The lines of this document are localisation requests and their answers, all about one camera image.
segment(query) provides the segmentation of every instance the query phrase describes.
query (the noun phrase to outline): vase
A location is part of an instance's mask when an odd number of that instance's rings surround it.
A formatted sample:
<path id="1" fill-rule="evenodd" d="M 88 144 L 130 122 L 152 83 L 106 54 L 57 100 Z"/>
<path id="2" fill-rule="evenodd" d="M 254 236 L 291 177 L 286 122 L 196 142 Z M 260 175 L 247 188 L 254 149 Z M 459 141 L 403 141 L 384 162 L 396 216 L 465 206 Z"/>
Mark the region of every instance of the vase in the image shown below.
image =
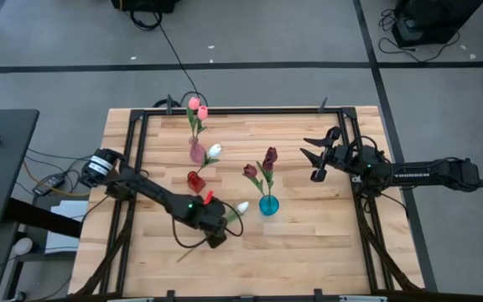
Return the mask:
<path id="1" fill-rule="evenodd" d="M 199 143 L 199 139 L 192 137 L 190 138 L 190 157 L 196 164 L 202 164 L 205 159 L 206 149 Z"/>
<path id="2" fill-rule="evenodd" d="M 195 193 L 199 193 L 206 186 L 205 180 L 197 174 L 197 172 L 191 171 L 188 173 L 188 186 Z"/>
<path id="3" fill-rule="evenodd" d="M 265 195 L 258 203 L 260 212 L 265 216 L 271 216 L 278 211 L 278 199 L 273 195 Z"/>

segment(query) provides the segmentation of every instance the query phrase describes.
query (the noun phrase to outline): black metal frame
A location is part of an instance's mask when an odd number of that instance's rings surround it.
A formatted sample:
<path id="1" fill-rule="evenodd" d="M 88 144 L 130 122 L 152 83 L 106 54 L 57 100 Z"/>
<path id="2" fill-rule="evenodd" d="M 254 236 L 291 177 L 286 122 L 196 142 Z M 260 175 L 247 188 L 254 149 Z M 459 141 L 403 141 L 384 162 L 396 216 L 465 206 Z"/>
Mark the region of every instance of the black metal frame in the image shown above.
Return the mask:
<path id="1" fill-rule="evenodd" d="M 342 131 L 341 134 L 342 134 L 343 144 L 348 144 L 350 142 L 350 134 L 347 131 L 347 121 L 346 121 L 347 119 L 351 120 L 351 128 L 353 129 L 353 138 L 358 139 L 361 136 L 359 123 L 357 121 L 357 116 L 356 116 L 356 109 L 354 107 L 332 107 L 332 108 L 323 108 L 323 110 L 318 107 L 210 108 L 209 113 L 212 115 L 213 114 L 318 114 L 318 113 L 335 114 L 338 117 L 339 126 Z M 171 111 L 171 114 L 184 115 L 185 109 L 173 108 Z M 136 170 L 140 170 L 143 163 L 143 152 L 144 152 L 144 145 L 145 145 L 146 136 L 147 136 L 148 119 L 151 116 L 163 116 L 163 115 L 166 115 L 166 111 L 164 110 L 132 110 L 131 111 L 128 130 L 127 130 L 127 136 L 126 136 L 126 145 L 124 148 L 124 155 L 127 159 L 130 158 L 130 152 L 132 148 L 135 127 L 136 127 L 137 121 L 141 120 L 141 131 L 139 134 L 138 151 L 136 156 L 137 158 L 134 165 Z M 352 190 L 354 190 L 355 184 L 353 182 L 351 182 L 351 186 L 352 186 Z M 373 235 L 372 240 L 369 240 L 369 237 L 367 236 L 363 236 L 363 231 L 362 231 L 363 226 L 365 224 L 368 225 L 368 222 L 365 218 L 364 211 L 362 210 L 361 199 L 357 198 L 355 192 L 354 192 L 354 202 L 355 202 L 357 220 L 359 222 L 361 244 L 362 244 L 363 255 L 365 258 L 365 265 L 366 265 L 366 274 L 368 277 L 370 290 L 372 293 L 374 293 L 375 291 L 378 290 L 378 286 L 377 286 L 376 270 L 374 268 L 374 262 L 371 255 L 370 244 L 372 244 L 372 246 L 374 245 L 379 246 L 376 248 L 378 252 L 387 253 L 385 249 L 383 234 L 382 234 L 382 226 L 379 220 L 379 216 L 377 214 L 376 202 L 373 199 L 369 200 L 368 202 L 370 203 L 370 207 L 371 207 L 372 225 L 374 227 L 375 232 L 372 234 Z M 133 222 L 133 216 L 135 214 L 135 205 L 136 205 L 135 200 L 131 200 L 128 204 L 128 209 L 127 209 L 126 219 L 130 223 L 130 229 L 128 230 L 128 234 L 126 236 L 125 242 L 122 245 L 121 260 L 118 268 L 117 287 L 116 287 L 116 292 L 120 295 L 122 295 L 122 292 L 124 289 L 124 278 L 126 275 L 127 259 L 128 259 L 129 246 L 131 241 L 131 225 Z M 111 228 L 109 231 L 106 254 L 108 254 L 110 250 L 113 248 L 113 244 L 117 237 L 117 229 L 120 221 L 121 209 L 122 209 L 122 202 L 117 200 L 113 207 L 113 216 L 112 216 Z M 391 259 L 391 258 L 387 254 L 386 257 L 383 257 L 381 259 L 382 268 L 383 268 L 383 271 L 382 271 L 383 279 L 385 281 L 385 288 L 388 290 L 394 290 L 391 269 L 389 269 L 384 259 Z M 101 285 L 100 285 L 100 292 L 99 292 L 100 294 L 107 293 L 109 278 L 110 278 L 109 273 L 106 273 L 103 276 L 101 280 Z M 314 301 L 314 297 L 315 296 L 295 296 L 295 297 L 277 296 L 277 297 L 267 297 L 266 299 L 281 300 L 285 298 L 288 300 L 295 299 L 298 301 L 304 301 L 304 300 Z M 327 298 L 336 299 L 337 297 L 338 297 L 337 295 L 332 295 L 332 296 L 322 295 L 322 298 L 326 298 L 326 299 Z M 213 300 L 220 300 L 221 298 L 225 299 L 225 301 L 232 300 L 232 297 L 214 297 Z"/>

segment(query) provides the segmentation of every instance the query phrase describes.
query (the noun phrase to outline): pink tulip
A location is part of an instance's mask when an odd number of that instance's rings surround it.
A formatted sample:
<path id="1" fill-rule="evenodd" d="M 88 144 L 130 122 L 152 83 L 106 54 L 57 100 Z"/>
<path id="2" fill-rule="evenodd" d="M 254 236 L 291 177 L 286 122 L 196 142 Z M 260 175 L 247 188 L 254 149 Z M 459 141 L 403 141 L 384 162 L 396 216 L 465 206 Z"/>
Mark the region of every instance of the pink tulip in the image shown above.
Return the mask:
<path id="1" fill-rule="evenodd" d="M 188 102 L 188 107 L 191 109 L 191 110 L 197 110 L 199 109 L 199 106 L 200 106 L 200 99 L 198 97 L 191 97 L 190 98 L 190 101 Z"/>
<path id="2" fill-rule="evenodd" d="M 200 106 L 199 107 L 199 111 L 197 112 L 197 117 L 201 121 L 204 121 L 208 117 L 208 107 L 206 107 L 206 106 Z"/>

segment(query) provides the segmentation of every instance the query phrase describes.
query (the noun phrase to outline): wooden table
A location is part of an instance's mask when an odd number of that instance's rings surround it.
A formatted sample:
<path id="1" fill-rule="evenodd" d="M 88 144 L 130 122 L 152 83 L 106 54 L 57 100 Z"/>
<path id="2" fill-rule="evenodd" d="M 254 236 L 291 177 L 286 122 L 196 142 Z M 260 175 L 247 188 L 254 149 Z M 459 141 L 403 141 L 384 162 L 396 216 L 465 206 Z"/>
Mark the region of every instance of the wooden table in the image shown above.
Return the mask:
<path id="1" fill-rule="evenodd" d="M 389 154 L 378 108 L 356 107 L 356 111 L 361 134 L 372 137 Z M 109 111 L 103 148 L 122 153 L 129 113 L 130 109 Z M 200 172 L 207 183 L 201 194 L 213 190 L 232 205 L 249 201 L 243 217 L 245 232 L 242 237 L 229 236 L 214 250 L 198 247 L 177 263 L 186 250 L 173 239 L 170 215 L 139 196 L 123 295 L 163 297 L 168 289 L 176 290 L 177 296 L 309 295 L 314 289 L 324 294 L 369 293 L 349 176 L 329 167 L 325 182 L 314 183 L 309 179 L 313 169 L 299 152 L 301 147 L 321 152 L 302 138 L 324 137 L 338 125 L 336 120 L 329 114 L 210 116 L 203 122 L 208 129 L 200 135 L 200 142 L 207 148 L 220 143 L 223 151 L 219 163 Z M 191 194 L 186 177 L 198 169 L 189 157 L 189 137 L 185 116 L 154 116 L 148 121 L 143 168 L 151 180 L 180 194 Z M 133 145 L 131 163 L 137 148 Z M 242 168 L 262 161 L 270 146 L 278 151 L 273 194 L 280 209 L 265 217 L 258 209 L 260 193 L 242 176 Z M 91 192 L 89 207 L 104 197 L 104 189 Z M 398 189 L 386 193 L 401 200 Z M 113 203 L 107 200 L 86 219 L 70 293 L 84 284 L 105 255 Z M 377 204 L 388 252 L 416 285 L 423 286 L 404 209 L 384 197 Z M 239 231 L 237 223 L 232 222 L 234 232 Z M 204 236 L 179 223 L 177 233 L 186 244 Z M 374 251 L 372 255 L 382 287 L 378 257 Z M 113 263 L 111 290 L 117 258 Z"/>

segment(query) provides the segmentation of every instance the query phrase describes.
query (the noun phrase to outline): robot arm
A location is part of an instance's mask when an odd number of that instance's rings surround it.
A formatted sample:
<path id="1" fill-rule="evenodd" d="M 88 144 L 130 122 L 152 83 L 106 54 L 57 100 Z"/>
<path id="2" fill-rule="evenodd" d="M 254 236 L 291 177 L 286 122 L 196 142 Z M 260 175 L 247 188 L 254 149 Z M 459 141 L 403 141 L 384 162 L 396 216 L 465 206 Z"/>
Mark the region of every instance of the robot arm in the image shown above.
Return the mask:
<path id="1" fill-rule="evenodd" d="M 113 167 L 121 161 L 119 171 Z M 175 194 L 140 175 L 127 165 L 123 156 L 110 149 L 98 149 L 84 165 L 80 182 L 88 187 L 105 185 L 106 194 L 118 200 L 131 200 L 135 192 L 162 205 L 176 221 L 205 232 L 210 247 L 218 247 L 226 240 L 227 224 L 222 201 L 212 197 L 205 202 L 200 196 Z"/>
<path id="2" fill-rule="evenodd" d="M 361 182 L 361 193 L 366 196 L 379 196 L 389 186 L 444 185 L 452 190 L 472 192 L 483 187 L 478 167 L 469 159 L 445 158 L 431 162 L 392 164 L 376 147 L 362 146 L 357 142 L 348 146 L 335 146 L 334 141 L 340 136 L 340 129 L 333 127 L 323 139 L 305 138 L 307 143 L 325 147 L 317 156 L 306 149 L 301 149 L 305 156 L 317 168 L 310 179 L 320 182 L 325 179 L 325 166 L 344 171 Z"/>

